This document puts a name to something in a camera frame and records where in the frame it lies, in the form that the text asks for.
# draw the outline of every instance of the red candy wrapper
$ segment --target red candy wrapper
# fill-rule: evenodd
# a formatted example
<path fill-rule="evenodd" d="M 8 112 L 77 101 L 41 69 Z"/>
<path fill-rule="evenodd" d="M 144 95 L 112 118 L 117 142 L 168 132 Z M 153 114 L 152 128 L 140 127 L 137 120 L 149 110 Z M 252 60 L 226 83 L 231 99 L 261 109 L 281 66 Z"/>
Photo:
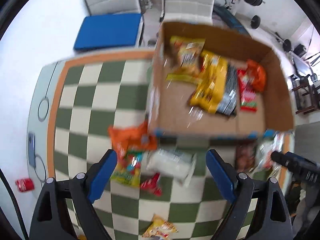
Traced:
<path fill-rule="evenodd" d="M 159 187 L 159 184 L 158 184 L 159 179 L 160 179 L 160 173 L 156 173 L 155 175 L 153 175 L 153 177 L 143 182 L 140 185 L 140 188 L 152 193 L 153 195 L 161 196 L 162 189 Z"/>
<path fill-rule="evenodd" d="M 30 178 L 17 179 L 15 182 L 20 192 L 26 192 L 35 189 L 35 185 L 33 184 L 33 181 Z"/>
<path fill-rule="evenodd" d="M 248 110 L 252 112 L 257 111 L 257 102 L 255 101 L 256 93 L 249 83 L 249 77 L 245 70 L 238 69 L 238 83 L 241 99 L 241 110 Z"/>

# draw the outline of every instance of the white plastic package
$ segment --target white plastic package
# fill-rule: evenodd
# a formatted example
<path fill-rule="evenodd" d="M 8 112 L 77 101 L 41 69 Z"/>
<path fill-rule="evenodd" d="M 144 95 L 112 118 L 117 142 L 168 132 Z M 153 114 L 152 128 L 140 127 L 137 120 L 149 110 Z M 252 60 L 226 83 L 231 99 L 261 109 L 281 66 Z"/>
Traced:
<path fill-rule="evenodd" d="M 195 167 L 196 154 L 158 149 L 148 155 L 147 170 L 174 177 L 184 187 L 189 186 Z"/>

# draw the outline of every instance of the blue gripper pad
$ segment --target blue gripper pad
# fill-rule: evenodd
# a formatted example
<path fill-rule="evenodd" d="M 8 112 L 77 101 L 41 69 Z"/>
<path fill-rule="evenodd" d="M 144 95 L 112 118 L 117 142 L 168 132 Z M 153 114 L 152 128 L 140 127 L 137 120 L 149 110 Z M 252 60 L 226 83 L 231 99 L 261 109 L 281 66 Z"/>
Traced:
<path fill-rule="evenodd" d="M 113 173 L 113 170 L 117 165 L 117 154 L 114 150 L 110 150 L 110 151 L 112 152 L 108 154 L 108 157 L 105 160 L 103 160 L 104 157 L 101 159 L 103 163 L 100 163 L 101 161 L 99 163 L 96 163 L 96 164 L 101 164 L 101 167 L 97 172 L 97 175 L 93 178 L 92 182 L 90 183 L 88 199 L 90 200 L 91 204 L 95 200 L 101 198 L 103 189 L 107 184 L 107 182 L 109 181 Z"/>
<path fill-rule="evenodd" d="M 221 195 L 224 199 L 228 200 L 230 203 L 233 203 L 236 200 L 236 196 L 234 194 L 234 184 L 225 172 L 224 168 L 220 165 L 219 161 L 215 158 L 211 151 L 207 152 L 205 160 Z"/>

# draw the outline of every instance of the orange snack bag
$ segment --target orange snack bag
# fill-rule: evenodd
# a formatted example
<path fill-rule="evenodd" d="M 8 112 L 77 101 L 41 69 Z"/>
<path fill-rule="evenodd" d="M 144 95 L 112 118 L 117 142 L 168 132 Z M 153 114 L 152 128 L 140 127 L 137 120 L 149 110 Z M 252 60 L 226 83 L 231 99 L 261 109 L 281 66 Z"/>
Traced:
<path fill-rule="evenodd" d="M 108 132 L 113 149 L 118 156 L 118 162 L 122 160 L 127 150 L 156 150 L 157 139 L 148 134 L 148 122 L 144 121 L 138 127 L 114 128 L 110 126 Z"/>
<path fill-rule="evenodd" d="M 248 59 L 247 60 L 247 74 L 250 78 L 250 83 L 256 92 L 263 92 L 266 85 L 266 71 L 257 62 Z"/>

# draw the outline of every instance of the silver screw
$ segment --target silver screw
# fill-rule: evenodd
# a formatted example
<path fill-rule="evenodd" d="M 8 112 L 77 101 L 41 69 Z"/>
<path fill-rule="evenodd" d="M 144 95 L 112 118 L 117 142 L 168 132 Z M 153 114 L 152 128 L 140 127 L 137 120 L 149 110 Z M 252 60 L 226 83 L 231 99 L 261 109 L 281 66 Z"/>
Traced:
<path fill-rule="evenodd" d="M 53 178 L 51 178 L 51 177 L 50 177 L 50 178 L 47 178 L 46 182 L 47 182 L 47 183 L 52 183 L 52 182 L 53 182 Z"/>
<path fill-rule="evenodd" d="M 247 174 L 245 174 L 245 173 L 243 173 L 243 172 L 239 173 L 239 178 L 241 178 L 241 179 L 246 179 L 247 177 L 248 177 Z"/>
<path fill-rule="evenodd" d="M 85 174 L 83 172 L 77 174 L 77 179 L 83 179 Z"/>
<path fill-rule="evenodd" d="M 271 177 L 270 181 L 274 184 L 276 184 L 278 182 L 278 180 L 275 177 Z"/>

